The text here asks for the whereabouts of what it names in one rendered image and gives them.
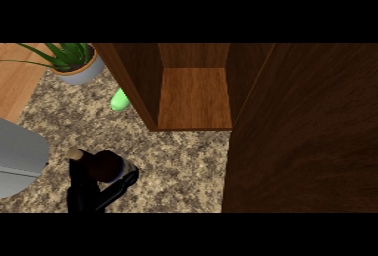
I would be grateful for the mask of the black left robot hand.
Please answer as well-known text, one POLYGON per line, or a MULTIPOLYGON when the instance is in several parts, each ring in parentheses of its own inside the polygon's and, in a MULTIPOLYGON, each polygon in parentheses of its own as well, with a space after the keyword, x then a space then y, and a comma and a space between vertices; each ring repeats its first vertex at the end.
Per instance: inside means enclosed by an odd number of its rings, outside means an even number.
POLYGON ((123 195, 128 187, 138 179, 138 168, 125 164, 125 174, 112 182, 104 190, 88 177, 87 168, 75 161, 69 161, 70 187, 66 194, 67 212, 76 214, 103 214, 109 204, 123 195))

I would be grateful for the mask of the dark brown wine bottle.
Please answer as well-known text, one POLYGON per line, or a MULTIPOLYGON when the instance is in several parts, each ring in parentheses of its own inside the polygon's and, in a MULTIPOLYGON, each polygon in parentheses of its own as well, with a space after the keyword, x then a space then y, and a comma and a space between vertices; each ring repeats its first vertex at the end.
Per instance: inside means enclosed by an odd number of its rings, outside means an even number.
POLYGON ((110 150, 101 150, 95 154, 72 147, 66 156, 85 166, 90 178, 103 183, 113 183, 129 172, 137 170, 134 164, 110 150))

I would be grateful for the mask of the brown wooden cabinet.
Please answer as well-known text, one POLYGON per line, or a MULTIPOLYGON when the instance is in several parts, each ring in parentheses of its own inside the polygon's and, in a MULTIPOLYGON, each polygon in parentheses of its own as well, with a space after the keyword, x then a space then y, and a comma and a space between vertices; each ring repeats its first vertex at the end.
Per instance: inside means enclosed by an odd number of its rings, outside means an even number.
POLYGON ((273 46, 97 43, 107 70, 152 131, 228 131, 273 46))

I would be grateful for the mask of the dark brown cabinet door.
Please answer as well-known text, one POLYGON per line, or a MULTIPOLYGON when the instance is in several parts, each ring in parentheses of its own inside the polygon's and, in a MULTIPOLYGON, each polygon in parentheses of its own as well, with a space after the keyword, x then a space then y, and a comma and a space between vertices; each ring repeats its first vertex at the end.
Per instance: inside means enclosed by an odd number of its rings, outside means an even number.
POLYGON ((221 210, 378 212, 378 44, 276 44, 228 140, 221 210))

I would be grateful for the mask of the grey rounded appliance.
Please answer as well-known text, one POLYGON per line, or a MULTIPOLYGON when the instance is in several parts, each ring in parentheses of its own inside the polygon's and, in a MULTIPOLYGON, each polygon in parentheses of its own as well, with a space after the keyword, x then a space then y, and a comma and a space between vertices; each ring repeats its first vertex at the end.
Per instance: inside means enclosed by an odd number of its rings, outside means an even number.
POLYGON ((0 118, 0 198, 13 196, 30 185, 47 161, 45 138, 0 118))

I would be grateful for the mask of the light green bottle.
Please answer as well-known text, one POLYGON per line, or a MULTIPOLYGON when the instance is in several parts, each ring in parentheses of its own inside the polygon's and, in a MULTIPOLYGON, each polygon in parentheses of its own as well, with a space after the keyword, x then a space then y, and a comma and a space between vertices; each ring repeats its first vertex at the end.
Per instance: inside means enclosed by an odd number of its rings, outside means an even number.
POLYGON ((116 92, 112 96, 109 105, 110 105, 110 109, 116 112, 123 111, 125 108, 128 107, 129 100, 128 100, 128 97, 126 97, 122 89, 116 90, 116 92))

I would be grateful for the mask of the green potted plant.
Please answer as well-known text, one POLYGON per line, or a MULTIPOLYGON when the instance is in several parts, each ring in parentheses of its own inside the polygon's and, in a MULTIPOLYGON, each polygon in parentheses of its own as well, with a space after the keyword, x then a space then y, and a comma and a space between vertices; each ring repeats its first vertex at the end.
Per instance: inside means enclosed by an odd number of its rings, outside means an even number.
POLYGON ((69 85, 88 83, 103 71, 104 63, 90 43, 45 43, 50 54, 25 43, 17 43, 17 46, 45 60, 45 64, 32 61, 27 61, 27 64, 47 67, 69 85))

